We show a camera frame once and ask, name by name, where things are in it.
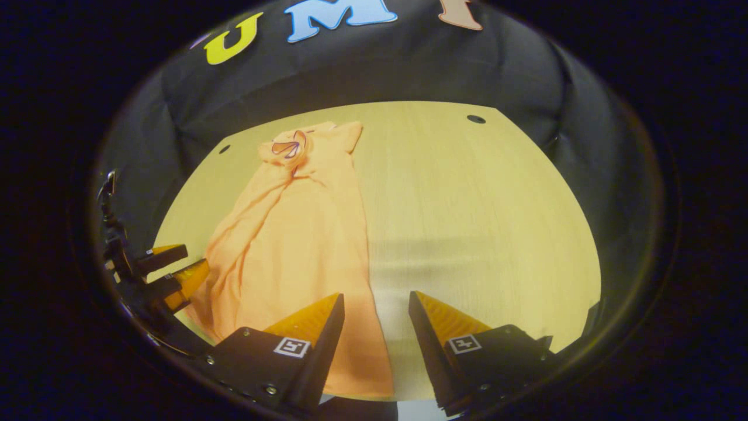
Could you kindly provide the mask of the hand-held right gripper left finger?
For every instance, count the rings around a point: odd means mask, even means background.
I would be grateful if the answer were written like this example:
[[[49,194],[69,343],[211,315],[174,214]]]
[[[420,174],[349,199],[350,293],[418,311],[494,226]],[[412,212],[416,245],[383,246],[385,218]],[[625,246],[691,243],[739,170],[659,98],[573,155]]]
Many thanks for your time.
[[[241,399],[280,414],[311,414],[345,322],[334,293],[265,330],[241,327],[203,355],[203,373]]]

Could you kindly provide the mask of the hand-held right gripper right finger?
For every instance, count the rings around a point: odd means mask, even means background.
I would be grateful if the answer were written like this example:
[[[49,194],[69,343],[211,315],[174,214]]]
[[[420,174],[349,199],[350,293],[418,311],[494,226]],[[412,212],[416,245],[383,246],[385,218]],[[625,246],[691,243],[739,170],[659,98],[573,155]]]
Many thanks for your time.
[[[515,325],[489,327],[453,306],[412,291],[408,314],[432,384],[448,416],[473,416],[506,403],[554,369],[550,337]]]

